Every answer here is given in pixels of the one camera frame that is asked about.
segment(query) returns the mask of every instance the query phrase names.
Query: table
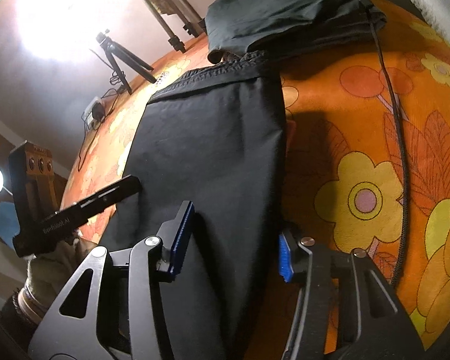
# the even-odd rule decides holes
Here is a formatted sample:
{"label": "table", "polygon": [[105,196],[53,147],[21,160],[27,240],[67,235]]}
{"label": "table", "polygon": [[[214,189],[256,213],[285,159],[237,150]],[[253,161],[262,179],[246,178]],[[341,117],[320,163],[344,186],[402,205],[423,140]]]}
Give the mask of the table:
{"label": "table", "polygon": [[[379,37],[403,110],[412,202],[409,248],[398,295],[425,347],[450,321],[450,45],[428,25],[386,0],[373,0],[388,23]],[[204,36],[184,55],[154,64],[156,84],[137,78],[72,169],[65,207],[119,179],[150,96],[183,72],[208,65]],[[281,63],[284,104],[295,134],[286,160],[283,213],[304,235],[345,252],[367,250],[390,279],[402,220],[402,171],[390,96],[373,42],[352,43]],[[114,207],[89,220],[83,236],[98,242]],[[250,359],[279,359],[295,289],[270,269]],[[336,340],[330,317],[327,350]]]}

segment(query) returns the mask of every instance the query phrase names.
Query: tripod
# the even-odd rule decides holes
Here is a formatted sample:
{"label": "tripod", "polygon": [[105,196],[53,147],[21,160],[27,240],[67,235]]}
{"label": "tripod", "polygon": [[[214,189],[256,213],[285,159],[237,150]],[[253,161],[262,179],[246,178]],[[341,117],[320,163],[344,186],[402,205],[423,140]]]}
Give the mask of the tripod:
{"label": "tripod", "polygon": [[157,81],[157,79],[152,74],[147,72],[147,70],[152,71],[152,70],[154,70],[154,68],[151,67],[146,62],[142,61],[135,54],[132,54],[132,52],[127,50],[121,44],[114,42],[113,40],[110,39],[110,37],[103,34],[103,32],[100,32],[97,35],[96,40],[97,40],[97,42],[99,42],[100,47],[103,49],[103,51],[105,51],[105,55],[108,59],[108,62],[110,62],[116,75],[118,76],[118,78],[120,78],[120,81],[122,81],[123,86],[125,86],[125,88],[127,89],[127,92],[130,95],[133,92],[132,88],[130,87],[128,81],[125,79],[125,76],[122,73],[122,70],[116,63],[114,55],[118,59],[125,62],[128,66],[130,66],[134,71],[136,71],[138,74],[140,74],[147,81],[150,81],[150,83],[153,84]]}

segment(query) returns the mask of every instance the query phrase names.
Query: black drawstring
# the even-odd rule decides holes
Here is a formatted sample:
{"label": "black drawstring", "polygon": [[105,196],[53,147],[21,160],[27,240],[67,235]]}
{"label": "black drawstring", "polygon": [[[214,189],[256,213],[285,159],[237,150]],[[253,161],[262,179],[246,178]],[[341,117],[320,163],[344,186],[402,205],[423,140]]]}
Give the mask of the black drawstring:
{"label": "black drawstring", "polygon": [[377,37],[377,32],[375,31],[375,27],[373,26],[373,22],[371,20],[371,15],[368,10],[367,18],[370,23],[371,33],[373,35],[373,39],[375,40],[375,45],[378,51],[378,58],[380,60],[380,66],[382,67],[382,72],[385,76],[385,80],[387,81],[388,92],[390,93],[391,106],[394,112],[394,120],[395,120],[395,128],[397,130],[397,138],[398,138],[398,146],[400,148],[400,157],[402,160],[402,171],[403,171],[403,216],[402,216],[402,234],[400,235],[400,246],[398,249],[397,262],[394,268],[394,275],[391,278],[391,285],[393,288],[398,286],[398,282],[403,275],[404,270],[404,262],[407,255],[407,244],[408,244],[408,233],[410,229],[410,173],[408,169],[408,159],[407,159],[407,150],[405,148],[405,139],[404,132],[402,126],[402,116],[401,112],[398,109],[397,100],[395,98],[394,90],[392,88],[392,83],[390,81],[390,77],[388,75],[387,69],[385,68],[385,63],[383,61],[383,53],[382,48],[380,47],[380,41]]}

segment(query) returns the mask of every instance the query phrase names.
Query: folded black pants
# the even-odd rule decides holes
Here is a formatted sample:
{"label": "folded black pants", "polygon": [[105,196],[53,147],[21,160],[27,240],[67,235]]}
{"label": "folded black pants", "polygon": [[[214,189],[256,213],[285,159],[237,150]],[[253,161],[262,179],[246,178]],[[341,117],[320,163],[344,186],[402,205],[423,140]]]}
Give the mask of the folded black pants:
{"label": "folded black pants", "polygon": [[195,204],[182,273],[161,285],[176,360],[246,349],[280,227],[285,123],[278,70],[259,52],[187,72],[147,104],[124,171],[143,192],[118,204],[101,244],[132,247]]}

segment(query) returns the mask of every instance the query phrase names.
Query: metal screw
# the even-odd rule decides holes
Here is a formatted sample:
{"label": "metal screw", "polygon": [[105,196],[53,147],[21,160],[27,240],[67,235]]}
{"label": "metal screw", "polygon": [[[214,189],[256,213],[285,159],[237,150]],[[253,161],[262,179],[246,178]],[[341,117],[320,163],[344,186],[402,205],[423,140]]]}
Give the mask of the metal screw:
{"label": "metal screw", "polygon": [[313,245],[315,245],[315,240],[312,237],[303,237],[300,240],[300,243],[303,246],[313,246]]}
{"label": "metal screw", "polygon": [[152,235],[151,237],[148,237],[145,239],[145,245],[147,246],[155,246],[160,243],[159,237],[156,237],[155,235]]}
{"label": "metal screw", "polygon": [[353,249],[353,255],[359,259],[363,259],[367,255],[367,252],[360,247],[357,247]]}
{"label": "metal screw", "polygon": [[105,246],[97,246],[91,250],[91,255],[94,257],[103,257],[107,252],[107,248]]}

